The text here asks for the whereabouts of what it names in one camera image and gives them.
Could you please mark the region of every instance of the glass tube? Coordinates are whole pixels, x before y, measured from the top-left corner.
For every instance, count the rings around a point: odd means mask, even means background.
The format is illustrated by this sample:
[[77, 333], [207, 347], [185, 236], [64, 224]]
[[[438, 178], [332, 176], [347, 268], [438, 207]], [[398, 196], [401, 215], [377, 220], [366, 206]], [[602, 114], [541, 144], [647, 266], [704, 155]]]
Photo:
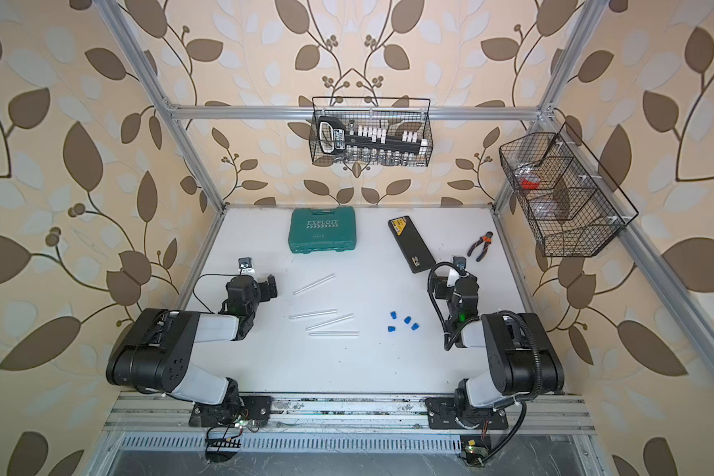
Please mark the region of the glass tube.
[[327, 337], [348, 337], [357, 338], [359, 336], [359, 330], [315, 330], [310, 332], [310, 336], [313, 338], [327, 338]]
[[355, 315], [353, 315], [353, 314], [346, 314], [346, 315], [343, 315], [343, 316], [341, 316], [341, 317], [339, 317], [339, 318], [333, 318], [333, 319], [329, 319], [329, 320], [327, 320], [327, 321], [318, 322], [317, 324], [313, 324], [313, 325], [311, 325], [310, 327], [308, 327], [307, 330], [313, 330], [313, 329], [317, 329], [317, 328], [322, 328], [323, 326], [335, 324], [336, 322], [348, 321], [349, 319], [351, 319], [351, 318], [353, 318], [353, 317], [355, 317]]
[[335, 277], [336, 277], [336, 274], [335, 274], [335, 273], [334, 273], [334, 274], [329, 274], [328, 276], [325, 276], [325, 277], [324, 277], [323, 279], [321, 279], [321, 280], [317, 280], [317, 281], [313, 282], [312, 284], [307, 284], [305, 287], [301, 288], [300, 290], [295, 290], [295, 291], [294, 291], [294, 296], [297, 295], [297, 294], [299, 294], [300, 292], [304, 292], [304, 291], [306, 291], [306, 290], [312, 289], [312, 288], [314, 288], [314, 286], [319, 286], [320, 284], [323, 284], [323, 283], [326, 282], [326, 281], [333, 280], [333, 278], [335, 278]]
[[314, 318], [314, 316], [335, 314], [337, 312], [338, 312], [338, 309], [324, 309], [323, 311], [312, 311], [312, 312], [302, 312], [301, 314], [292, 314], [292, 315], [289, 315], [288, 318], [289, 319]]

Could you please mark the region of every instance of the aluminum frame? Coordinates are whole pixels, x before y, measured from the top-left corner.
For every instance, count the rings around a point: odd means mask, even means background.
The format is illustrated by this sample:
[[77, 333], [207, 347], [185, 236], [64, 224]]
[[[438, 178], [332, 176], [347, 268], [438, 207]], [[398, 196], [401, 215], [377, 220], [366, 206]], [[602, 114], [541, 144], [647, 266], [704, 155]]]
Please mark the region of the aluminum frame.
[[119, 9], [119, 4], [115, 0], [95, 0], [95, 5], [98, 7], [98, 12], [111, 31], [116, 43], [122, 48], [122, 52], [124, 52], [125, 57], [132, 66], [134, 74], [139, 78], [145, 94], [153, 103], [162, 123], [177, 143], [186, 165], [196, 176], [196, 180], [202, 190], [206, 192], [206, 198], [209, 203], [214, 209], [221, 211], [225, 207], [222, 195], [220, 195], [209, 172], [204, 167], [196, 148], [193, 147], [187, 131], [182, 128], [180, 121], [172, 117], [170, 110], [167, 109], [167, 96], [163, 92], [151, 65], [145, 58], [145, 54], [140, 49], [140, 45], [132, 37], [132, 32], [129, 30], [124, 15]]

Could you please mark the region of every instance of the wire basket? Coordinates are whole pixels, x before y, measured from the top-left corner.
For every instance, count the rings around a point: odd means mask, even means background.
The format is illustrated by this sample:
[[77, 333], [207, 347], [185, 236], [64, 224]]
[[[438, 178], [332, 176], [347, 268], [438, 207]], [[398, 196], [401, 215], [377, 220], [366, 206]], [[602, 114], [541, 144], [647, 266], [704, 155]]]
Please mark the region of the wire basket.
[[314, 165], [428, 167], [434, 147], [431, 100], [317, 96], [312, 104]]
[[[594, 154], [599, 172], [587, 171], [562, 135], [565, 128], [503, 144], [500, 163], [543, 256], [593, 257], [639, 213]], [[633, 213], [619, 210], [599, 180], [618, 190]]]

